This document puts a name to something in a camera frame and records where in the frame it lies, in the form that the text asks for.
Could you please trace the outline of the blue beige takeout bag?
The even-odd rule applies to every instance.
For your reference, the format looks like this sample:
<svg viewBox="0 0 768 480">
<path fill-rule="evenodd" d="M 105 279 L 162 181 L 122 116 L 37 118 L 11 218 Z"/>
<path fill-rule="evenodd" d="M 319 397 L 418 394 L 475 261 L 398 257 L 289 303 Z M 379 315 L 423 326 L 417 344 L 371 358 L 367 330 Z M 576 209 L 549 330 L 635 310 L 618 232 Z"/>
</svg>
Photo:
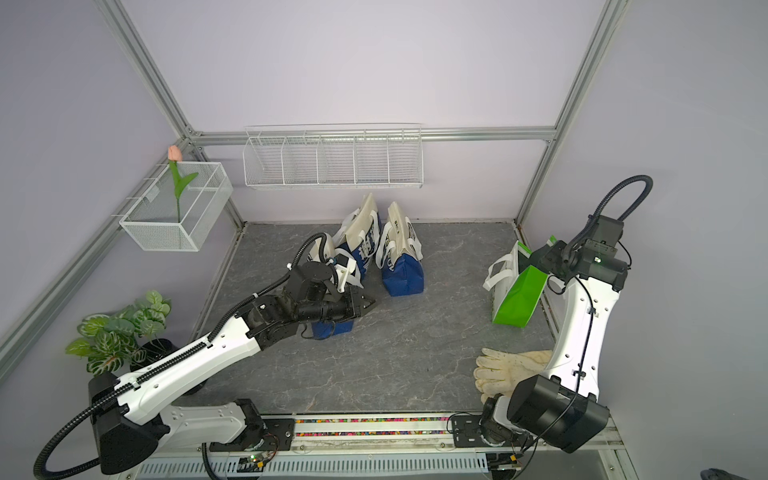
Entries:
<svg viewBox="0 0 768 480">
<path fill-rule="evenodd" d="M 331 302 L 345 302 L 342 313 L 330 313 L 311 325 L 313 340 L 325 340 L 335 335 L 349 333 L 354 328 L 359 314 L 352 306 L 352 294 L 363 290 L 363 274 L 355 257 L 344 247 L 337 247 L 332 236 L 322 233 L 314 240 L 306 259 L 330 268 L 324 299 Z"/>
</svg>

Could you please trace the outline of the green and white takeout bag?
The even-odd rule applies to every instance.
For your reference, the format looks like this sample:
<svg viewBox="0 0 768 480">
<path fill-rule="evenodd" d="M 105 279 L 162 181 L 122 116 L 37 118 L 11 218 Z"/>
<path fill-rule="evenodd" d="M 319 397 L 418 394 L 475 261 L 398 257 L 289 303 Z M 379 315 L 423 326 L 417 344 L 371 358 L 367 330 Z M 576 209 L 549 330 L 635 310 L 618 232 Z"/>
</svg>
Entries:
<svg viewBox="0 0 768 480">
<path fill-rule="evenodd" d="M 525 327 L 531 319 L 548 274 L 530 264 L 533 251 L 517 241 L 509 253 L 488 267 L 483 288 L 492 296 L 492 323 Z"/>
</svg>

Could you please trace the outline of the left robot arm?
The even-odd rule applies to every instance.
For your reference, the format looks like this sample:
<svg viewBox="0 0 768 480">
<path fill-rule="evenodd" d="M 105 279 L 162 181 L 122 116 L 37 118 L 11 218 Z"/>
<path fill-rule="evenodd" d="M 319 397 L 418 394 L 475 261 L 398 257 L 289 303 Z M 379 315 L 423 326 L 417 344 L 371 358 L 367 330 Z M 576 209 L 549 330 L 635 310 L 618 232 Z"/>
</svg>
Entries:
<svg viewBox="0 0 768 480">
<path fill-rule="evenodd" d="M 349 278 L 354 258 L 327 258 L 327 236 L 316 233 L 299 248 L 286 274 L 240 301 L 213 329 L 170 355 L 120 377 L 107 372 L 89 383 L 89 406 L 42 448 L 37 479 L 65 479 L 97 467 L 105 475 L 126 472 L 162 448 L 200 445 L 203 450 L 264 450 L 273 458 L 280 440 L 252 401 L 237 399 L 182 412 L 174 401 L 216 373 L 296 334 L 300 324 L 337 326 L 364 316 L 375 299 Z M 97 456 L 51 471 L 54 450 L 80 424 L 93 428 Z"/>
</svg>

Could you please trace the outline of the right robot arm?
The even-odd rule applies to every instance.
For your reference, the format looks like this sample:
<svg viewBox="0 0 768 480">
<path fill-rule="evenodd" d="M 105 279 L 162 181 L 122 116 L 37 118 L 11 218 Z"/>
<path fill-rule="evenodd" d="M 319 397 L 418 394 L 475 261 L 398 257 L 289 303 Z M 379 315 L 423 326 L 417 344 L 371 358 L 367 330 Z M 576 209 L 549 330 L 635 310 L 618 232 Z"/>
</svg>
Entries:
<svg viewBox="0 0 768 480">
<path fill-rule="evenodd" d="M 548 242 L 515 259 L 518 272 L 507 302 L 521 310 L 539 299 L 548 279 L 564 285 L 565 320 L 544 369 L 519 381 L 511 392 L 484 403 L 481 430 L 493 443 L 525 430 L 572 453 L 600 433 L 610 412 L 599 404 L 598 365 L 610 312 L 631 267 L 616 259 L 626 218 L 653 187 L 648 175 L 631 176 L 614 186 L 585 227 L 569 242 Z"/>
</svg>

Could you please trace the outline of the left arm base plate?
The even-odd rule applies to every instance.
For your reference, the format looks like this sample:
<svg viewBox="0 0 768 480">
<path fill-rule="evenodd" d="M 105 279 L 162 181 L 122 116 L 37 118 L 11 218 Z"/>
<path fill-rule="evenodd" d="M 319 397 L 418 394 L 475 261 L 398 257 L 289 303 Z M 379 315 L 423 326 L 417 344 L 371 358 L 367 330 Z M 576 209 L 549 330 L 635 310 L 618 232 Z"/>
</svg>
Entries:
<svg viewBox="0 0 768 480">
<path fill-rule="evenodd" d="M 211 442 L 211 452 L 288 451 L 294 439 L 296 421 L 289 417 L 262 419 L 229 443 Z"/>
</svg>

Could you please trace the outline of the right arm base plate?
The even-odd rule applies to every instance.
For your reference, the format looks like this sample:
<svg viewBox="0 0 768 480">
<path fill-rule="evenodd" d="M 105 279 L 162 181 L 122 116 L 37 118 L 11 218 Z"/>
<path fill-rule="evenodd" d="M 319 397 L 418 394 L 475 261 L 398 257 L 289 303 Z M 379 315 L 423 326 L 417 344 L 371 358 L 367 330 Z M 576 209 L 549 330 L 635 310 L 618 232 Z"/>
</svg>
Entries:
<svg viewBox="0 0 768 480">
<path fill-rule="evenodd" d="M 457 448 L 522 448 L 532 439 L 525 430 L 504 426 L 493 418 L 467 412 L 449 416 L 446 427 Z"/>
</svg>

